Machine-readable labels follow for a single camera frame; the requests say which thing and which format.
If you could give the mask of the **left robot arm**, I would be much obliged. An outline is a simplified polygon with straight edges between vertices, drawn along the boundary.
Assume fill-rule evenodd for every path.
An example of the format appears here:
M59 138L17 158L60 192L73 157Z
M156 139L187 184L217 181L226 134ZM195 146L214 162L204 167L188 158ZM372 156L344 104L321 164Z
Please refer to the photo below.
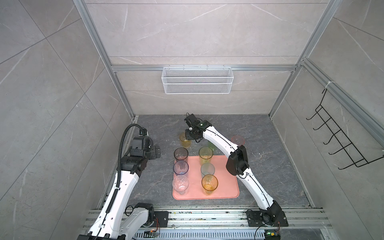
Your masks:
M125 154L119 153L114 186L97 220L79 240L130 240L142 226L154 222L152 204L138 203L133 212L122 220L130 195L147 166L148 160L161 156L160 147L149 136L135 137Z

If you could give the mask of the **amber tall glass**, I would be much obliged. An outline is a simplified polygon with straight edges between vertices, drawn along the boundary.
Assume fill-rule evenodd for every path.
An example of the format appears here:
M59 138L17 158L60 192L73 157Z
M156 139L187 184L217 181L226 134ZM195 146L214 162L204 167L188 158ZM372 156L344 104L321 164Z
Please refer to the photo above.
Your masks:
M202 178L202 187L207 195L212 194L219 186L219 181L214 175L205 175Z

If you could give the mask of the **blue tall glass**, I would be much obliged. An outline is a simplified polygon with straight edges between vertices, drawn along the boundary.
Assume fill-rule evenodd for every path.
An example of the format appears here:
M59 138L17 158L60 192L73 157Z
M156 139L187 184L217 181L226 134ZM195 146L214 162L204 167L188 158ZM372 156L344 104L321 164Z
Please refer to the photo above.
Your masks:
M173 171L176 176L187 176L189 164L186 161L176 161L173 166Z

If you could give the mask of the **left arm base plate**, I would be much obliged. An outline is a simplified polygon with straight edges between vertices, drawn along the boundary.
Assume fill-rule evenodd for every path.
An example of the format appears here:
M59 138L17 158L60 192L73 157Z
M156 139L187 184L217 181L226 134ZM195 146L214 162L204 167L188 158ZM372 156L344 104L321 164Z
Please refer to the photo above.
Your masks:
M145 222L143 227L145 228L156 228L159 224L160 228L168 226L169 212L167 211L154 211L149 213L148 220Z

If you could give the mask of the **green short glass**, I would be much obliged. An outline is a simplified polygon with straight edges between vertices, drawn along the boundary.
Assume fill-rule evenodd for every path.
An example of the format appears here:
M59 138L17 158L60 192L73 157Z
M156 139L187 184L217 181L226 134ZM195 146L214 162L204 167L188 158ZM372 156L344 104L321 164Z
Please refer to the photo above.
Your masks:
M208 147L209 147L213 152L217 150L217 147L216 147L213 143L211 143L210 141L208 141Z

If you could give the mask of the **clear short glass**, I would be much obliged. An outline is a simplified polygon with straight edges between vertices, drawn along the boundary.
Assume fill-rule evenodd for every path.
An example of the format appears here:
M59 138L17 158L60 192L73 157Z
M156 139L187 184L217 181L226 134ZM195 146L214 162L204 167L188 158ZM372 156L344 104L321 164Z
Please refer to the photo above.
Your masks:
M180 195L184 195L189 187L189 180L184 175L176 175L173 180L173 190Z

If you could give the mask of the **green tall glass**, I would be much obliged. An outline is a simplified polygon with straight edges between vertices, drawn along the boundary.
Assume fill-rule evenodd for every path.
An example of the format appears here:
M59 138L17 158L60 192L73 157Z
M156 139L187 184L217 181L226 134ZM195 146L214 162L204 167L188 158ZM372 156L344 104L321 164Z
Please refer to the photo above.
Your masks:
M213 150L209 147L202 147L199 150L199 160L200 164L204 165L211 162L213 157Z

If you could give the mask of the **teal tall glass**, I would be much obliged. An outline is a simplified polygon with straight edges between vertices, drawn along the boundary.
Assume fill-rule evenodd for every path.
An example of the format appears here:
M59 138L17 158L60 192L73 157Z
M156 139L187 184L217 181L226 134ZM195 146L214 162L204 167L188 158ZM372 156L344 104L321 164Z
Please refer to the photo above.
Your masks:
M201 176L202 178L206 175L214 175L215 167L211 163L205 163L201 166Z

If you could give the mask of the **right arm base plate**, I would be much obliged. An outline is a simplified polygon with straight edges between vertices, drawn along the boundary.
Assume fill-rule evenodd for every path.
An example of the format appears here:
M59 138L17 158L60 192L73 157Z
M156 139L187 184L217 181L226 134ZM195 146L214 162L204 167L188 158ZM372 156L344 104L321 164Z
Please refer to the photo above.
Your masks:
M269 216L261 211L247 210L245 211L246 219L249 227L260 227L263 224L266 227L288 227L289 223L284 212L280 212L274 216Z

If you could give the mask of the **yellow short glass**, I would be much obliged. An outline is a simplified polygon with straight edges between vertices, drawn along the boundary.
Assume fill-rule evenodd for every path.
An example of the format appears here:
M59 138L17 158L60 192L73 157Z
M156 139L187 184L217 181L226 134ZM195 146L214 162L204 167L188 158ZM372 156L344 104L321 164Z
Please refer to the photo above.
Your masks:
M191 141L187 140L185 133L181 133L179 139L183 148L189 148L191 146Z

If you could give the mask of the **dark grey tall glass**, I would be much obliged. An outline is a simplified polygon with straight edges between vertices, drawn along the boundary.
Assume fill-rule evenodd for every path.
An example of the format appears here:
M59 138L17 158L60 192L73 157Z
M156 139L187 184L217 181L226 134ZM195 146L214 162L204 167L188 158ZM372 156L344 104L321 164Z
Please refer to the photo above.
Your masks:
M179 161L187 162L188 156L189 156L189 152L186 148L180 147L174 151L174 158L177 162Z

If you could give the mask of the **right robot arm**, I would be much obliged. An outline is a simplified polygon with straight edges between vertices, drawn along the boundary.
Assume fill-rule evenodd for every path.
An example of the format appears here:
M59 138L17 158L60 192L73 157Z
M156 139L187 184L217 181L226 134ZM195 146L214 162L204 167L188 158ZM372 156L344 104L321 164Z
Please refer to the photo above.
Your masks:
M243 145L236 145L220 134L207 120L201 120L193 114L186 114L184 121L188 128L185 130L187 140L206 139L215 145L228 158L227 171L236 176L256 200L261 220L266 226L288 226L284 211L262 187L254 176L248 161L247 150Z

